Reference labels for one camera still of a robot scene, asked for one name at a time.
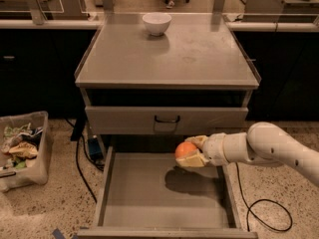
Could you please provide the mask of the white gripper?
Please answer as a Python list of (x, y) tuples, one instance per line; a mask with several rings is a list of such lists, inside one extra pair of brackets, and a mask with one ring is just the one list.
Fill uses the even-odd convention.
[(225, 137), (225, 133), (215, 133), (209, 137), (206, 135), (188, 137), (185, 142), (190, 142), (202, 149), (203, 154), (196, 149), (177, 156), (175, 160), (182, 167), (205, 167), (208, 161), (214, 166), (227, 165), (228, 161), (223, 148)]

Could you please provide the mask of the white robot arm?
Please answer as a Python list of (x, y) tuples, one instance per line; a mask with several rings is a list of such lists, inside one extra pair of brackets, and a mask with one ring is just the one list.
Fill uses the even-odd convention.
[(319, 152), (270, 122), (257, 122), (247, 132), (188, 137), (175, 150), (181, 167), (285, 164), (319, 186)]

